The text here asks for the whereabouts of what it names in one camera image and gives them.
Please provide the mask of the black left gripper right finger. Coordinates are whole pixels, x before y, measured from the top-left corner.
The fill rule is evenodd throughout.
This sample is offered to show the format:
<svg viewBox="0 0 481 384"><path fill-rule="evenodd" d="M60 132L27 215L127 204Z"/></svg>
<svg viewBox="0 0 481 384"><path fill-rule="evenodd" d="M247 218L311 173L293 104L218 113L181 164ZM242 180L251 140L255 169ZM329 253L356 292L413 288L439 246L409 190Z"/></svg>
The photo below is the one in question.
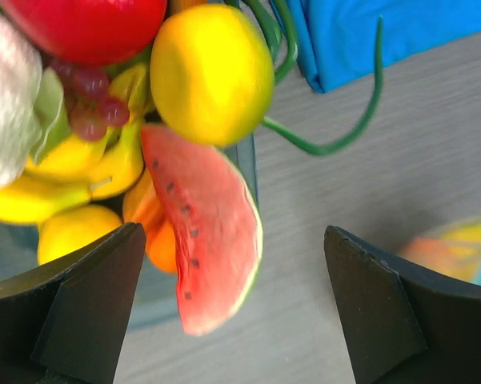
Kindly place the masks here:
<svg viewBox="0 0 481 384"><path fill-rule="evenodd" d="M324 253L357 383L481 383L481 286L337 226Z"/></svg>

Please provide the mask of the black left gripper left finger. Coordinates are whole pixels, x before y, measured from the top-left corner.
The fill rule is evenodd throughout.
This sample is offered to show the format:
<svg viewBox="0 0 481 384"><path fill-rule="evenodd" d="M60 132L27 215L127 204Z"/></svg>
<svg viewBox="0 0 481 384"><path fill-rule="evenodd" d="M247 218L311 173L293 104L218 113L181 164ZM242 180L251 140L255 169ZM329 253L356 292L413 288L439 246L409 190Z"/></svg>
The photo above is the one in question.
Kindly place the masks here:
<svg viewBox="0 0 481 384"><path fill-rule="evenodd" d="M127 223L0 281L0 383L111 383L144 258Z"/></svg>

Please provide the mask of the clear zip top bag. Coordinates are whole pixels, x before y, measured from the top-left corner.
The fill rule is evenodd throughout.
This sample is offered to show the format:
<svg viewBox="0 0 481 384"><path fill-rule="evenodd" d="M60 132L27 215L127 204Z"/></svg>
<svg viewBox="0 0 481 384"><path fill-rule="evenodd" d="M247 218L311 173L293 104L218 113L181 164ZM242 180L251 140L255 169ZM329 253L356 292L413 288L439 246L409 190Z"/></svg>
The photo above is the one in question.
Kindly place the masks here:
<svg viewBox="0 0 481 384"><path fill-rule="evenodd" d="M481 286L481 217L438 226L411 239L398 256Z"/></svg>

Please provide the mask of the red apple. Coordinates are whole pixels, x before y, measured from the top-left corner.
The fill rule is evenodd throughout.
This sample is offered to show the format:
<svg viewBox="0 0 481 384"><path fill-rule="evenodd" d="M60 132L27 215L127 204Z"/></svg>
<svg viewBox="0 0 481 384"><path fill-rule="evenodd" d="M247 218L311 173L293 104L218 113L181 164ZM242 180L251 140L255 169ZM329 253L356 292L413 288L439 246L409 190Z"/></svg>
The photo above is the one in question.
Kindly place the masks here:
<svg viewBox="0 0 481 384"><path fill-rule="evenodd" d="M45 52L106 66L133 58L154 40L167 2L17 0L0 1L0 7Z"/></svg>

